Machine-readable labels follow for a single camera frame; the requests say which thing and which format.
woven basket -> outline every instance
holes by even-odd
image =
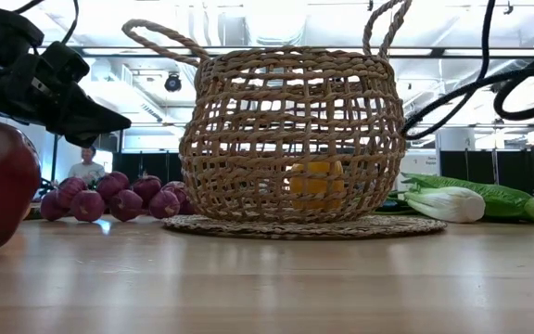
[[[372,55],[375,20],[400,2]],[[392,0],[372,13],[363,54],[284,46],[211,59],[171,29],[142,19],[125,23],[137,43],[197,67],[197,103],[179,150],[198,211],[228,221],[324,223],[379,207],[405,151],[387,51],[411,2]],[[168,36],[200,61],[148,41],[135,27]]]

white cabbage stem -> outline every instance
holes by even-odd
[[[486,202],[473,190],[459,186],[424,188],[405,193],[407,204],[435,219],[452,223],[473,223],[486,210]]]

wooden tabletop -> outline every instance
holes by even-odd
[[[0,333],[531,334],[534,226],[312,242],[25,222],[0,249]]]

woven placemat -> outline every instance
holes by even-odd
[[[367,215],[350,222],[326,224],[275,224],[228,222],[202,215],[177,215],[164,219],[164,228],[189,234],[224,238],[284,240],[343,240],[397,238],[438,233],[446,223],[410,216]]]

man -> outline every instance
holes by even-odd
[[[104,176],[106,174],[104,166],[92,161],[95,155],[95,147],[82,148],[82,163],[76,163],[71,166],[68,177],[81,177],[89,185],[92,181]]]

